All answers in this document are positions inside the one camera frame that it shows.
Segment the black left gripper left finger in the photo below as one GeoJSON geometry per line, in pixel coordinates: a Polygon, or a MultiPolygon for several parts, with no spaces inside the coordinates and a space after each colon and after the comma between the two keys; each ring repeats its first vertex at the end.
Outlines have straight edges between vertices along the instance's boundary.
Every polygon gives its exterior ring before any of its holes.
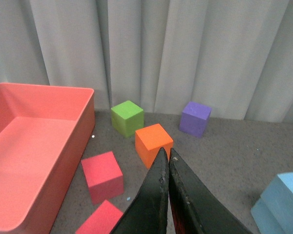
{"type": "Polygon", "coordinates": [[[112,234],[165,234],[167,232],[169,163],[158,151],[132,203],[112,229],[112,234]]]}

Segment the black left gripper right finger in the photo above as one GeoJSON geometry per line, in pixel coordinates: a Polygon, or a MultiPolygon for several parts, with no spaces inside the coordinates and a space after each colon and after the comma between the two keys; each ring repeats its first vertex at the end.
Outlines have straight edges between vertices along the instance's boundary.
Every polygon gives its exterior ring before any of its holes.
{"type": "Polygon", "coordinates": [[[177,234],[251,233],[173,148],[169,160],[169,199],[177,234]]]}

